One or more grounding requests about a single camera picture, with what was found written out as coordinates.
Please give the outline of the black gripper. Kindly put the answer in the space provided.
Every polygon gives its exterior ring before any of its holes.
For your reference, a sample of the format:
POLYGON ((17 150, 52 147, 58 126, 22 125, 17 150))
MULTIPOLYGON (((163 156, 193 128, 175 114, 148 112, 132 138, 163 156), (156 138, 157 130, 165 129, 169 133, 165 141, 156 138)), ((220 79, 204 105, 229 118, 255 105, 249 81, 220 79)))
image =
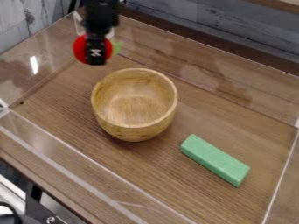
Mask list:
POLYGON ((84 0, 84 28, 88 36, 86 42, 86 62, 92 66, 105 64, 105 36, 110 29, 118 25, 118 0, 84 0))

